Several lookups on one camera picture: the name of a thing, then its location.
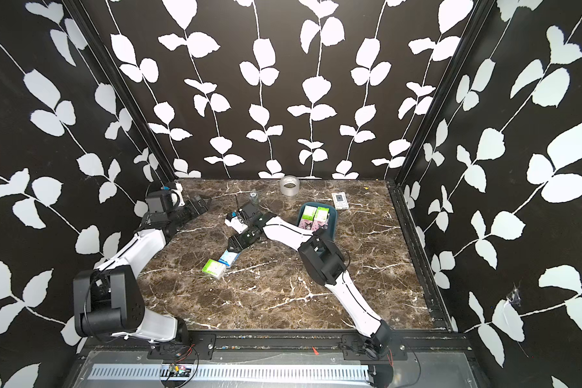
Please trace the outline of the teal storage box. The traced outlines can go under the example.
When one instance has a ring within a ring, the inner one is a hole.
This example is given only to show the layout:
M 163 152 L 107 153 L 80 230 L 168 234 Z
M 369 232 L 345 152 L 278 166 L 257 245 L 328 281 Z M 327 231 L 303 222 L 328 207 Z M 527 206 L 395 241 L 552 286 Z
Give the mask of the teal storage box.
M 299 210 L 297 226 L 307 231 L 324 230 L 332 241 L 335 240 L 337 210 L 326 204 L 307 202 Z

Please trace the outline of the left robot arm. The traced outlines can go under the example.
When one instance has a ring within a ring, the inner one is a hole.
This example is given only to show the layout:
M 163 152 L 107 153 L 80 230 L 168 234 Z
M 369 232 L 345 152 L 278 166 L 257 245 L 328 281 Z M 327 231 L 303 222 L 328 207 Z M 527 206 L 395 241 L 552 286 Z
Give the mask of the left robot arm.
M 160 190 L 145 200 L 148 211 L 132 239 L 112 258 L 74 278 L 74 327 L 79 336 L 184 343 L 184 321 L 146 308 L 137 278 L 185 224 L 209 210 L 211 198 L 184 199 L 177 190 Z

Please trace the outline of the green tissue pack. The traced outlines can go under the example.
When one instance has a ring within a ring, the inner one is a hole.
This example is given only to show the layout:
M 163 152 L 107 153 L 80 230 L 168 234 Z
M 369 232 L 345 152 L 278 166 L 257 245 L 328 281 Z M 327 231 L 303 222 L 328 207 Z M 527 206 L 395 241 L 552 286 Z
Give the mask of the green tissue pack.
M 217 260 L 208 260 L 201 271 L 205 275 L 219 280 L 222 278 L 226 270 L 227 266 L 224 263 Z
M 321 206 L 318 207 L 317 212 L 315 214 L 314 221 L 320 222 L 320 223 L 328 223 L 329 213 L 330 213 L 329 208 L 321 207 Z
M 311 205 L 306 205 L 303 207 L 302 210 L 302 220 L 313 221 L 315 218 L 315 214 L 317 212 L 317 208 Z

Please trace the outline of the small plastic bottle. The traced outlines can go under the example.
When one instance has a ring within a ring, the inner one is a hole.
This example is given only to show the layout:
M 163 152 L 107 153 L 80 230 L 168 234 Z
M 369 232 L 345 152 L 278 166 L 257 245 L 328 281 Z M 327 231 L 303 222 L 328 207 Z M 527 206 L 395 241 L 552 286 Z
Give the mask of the small plastic bottle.
M 250 201 L 252 202 L 253 205 L 258 205 L 259 204 L 259 194 L 256 191 L 251 191 L 249 194 L 249 198 Z

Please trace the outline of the clear tape roll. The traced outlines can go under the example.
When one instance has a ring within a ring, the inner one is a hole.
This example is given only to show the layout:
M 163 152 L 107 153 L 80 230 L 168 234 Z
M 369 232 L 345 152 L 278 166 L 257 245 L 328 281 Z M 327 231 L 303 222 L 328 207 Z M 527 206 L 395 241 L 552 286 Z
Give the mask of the clear tape roll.
M 286 197 L 295 197 L 300 190 L 300 180 L 295 176 L 284 176 L 279 181 L 281 193 Z

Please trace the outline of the blue tissue pack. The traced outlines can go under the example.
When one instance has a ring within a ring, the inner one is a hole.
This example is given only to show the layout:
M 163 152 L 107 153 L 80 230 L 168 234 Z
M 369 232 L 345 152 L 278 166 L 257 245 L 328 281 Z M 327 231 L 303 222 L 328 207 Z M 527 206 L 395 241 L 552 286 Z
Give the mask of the blue tissue pack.
M 221 264 L 226 265 L 226 267 L 230 267 L 233 265 L 234 262 L 236 262 L 238 257 L 239 257 L 238 252 L 224 251 L 218 261 Z

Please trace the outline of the black front rail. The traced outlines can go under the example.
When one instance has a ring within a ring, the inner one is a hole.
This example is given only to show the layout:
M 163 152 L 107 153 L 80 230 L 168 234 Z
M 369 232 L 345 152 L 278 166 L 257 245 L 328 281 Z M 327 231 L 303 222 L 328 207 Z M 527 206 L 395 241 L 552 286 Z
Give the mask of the black front rail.
M 365 341 L 351 329 L 340 330 L 268 330 L 223 331 L 191 330 L 185 344 L 149 343 L 143 339 L 114 339 L 102 344 L 88 339 L 82 352 L 143 351 L 159 360 L 173 361 L 189 351 L 188 359 L 199 355 L 211 361 L 222 352 L 304 352 L 314 355 L 339 353 L 346 361 L 389 363 L 405 361 L 422 353 L 461 353 L 469 360 L 475 358 L 469 340 L 462 334 L 441 330 L 396 330 L 381 352 L 368 350 Z

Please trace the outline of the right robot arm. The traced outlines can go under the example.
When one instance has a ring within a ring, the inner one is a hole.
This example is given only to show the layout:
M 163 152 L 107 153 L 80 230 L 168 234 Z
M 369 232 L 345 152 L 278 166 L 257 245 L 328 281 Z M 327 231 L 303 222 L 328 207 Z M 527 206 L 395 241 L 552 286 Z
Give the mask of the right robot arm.
M 246 218 L 239 212 L 232 212 L 226 216 L 225 223 L 235 230 L 228 240 L 226 250 L 229 253 L 240 254 L 262 237 L 295 250 L 310 278 L 329 289 L 351 317 L 362 339 L 362 352 L 372 360 L 388 353 L 390 326 L 361 295 L 353 283 L 344 254 L 325 230 L 304 230 L 274 213 L 255 213 Z

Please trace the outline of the white perforated strip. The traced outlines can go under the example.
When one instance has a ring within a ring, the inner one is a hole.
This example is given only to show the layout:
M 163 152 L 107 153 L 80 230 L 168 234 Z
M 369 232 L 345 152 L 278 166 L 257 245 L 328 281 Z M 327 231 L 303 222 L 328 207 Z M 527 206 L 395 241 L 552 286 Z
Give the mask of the white perforated strip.
M 95 364 L 86 376 L 92 381 L 238 381 L 250 383 L 369 383 L 366 365 L 190 365 L 189 379 L 165 380 L 168 365 Z

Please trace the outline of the small circuit board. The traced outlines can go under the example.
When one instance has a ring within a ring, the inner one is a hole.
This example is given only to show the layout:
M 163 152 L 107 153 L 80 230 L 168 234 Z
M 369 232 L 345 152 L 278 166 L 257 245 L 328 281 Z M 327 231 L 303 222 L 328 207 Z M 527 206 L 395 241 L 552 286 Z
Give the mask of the small circuit board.
M 160 378 L 165 380 L 189 379 L 192 375 L 190 365 L 168 365 L 165 370 L 161 370 Z

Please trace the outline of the pink kuromi tissue pack top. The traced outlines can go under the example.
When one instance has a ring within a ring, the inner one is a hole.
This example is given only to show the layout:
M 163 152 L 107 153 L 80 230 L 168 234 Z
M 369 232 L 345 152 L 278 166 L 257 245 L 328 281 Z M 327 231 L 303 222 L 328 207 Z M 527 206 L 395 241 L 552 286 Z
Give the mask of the pink kuromi tissue pack top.
M 298 224 L 298 227 L 303 230 L 314 231 L 315 230 L 314 224 L 315 222 L 313 220 L 307 220 L 302 218 Z

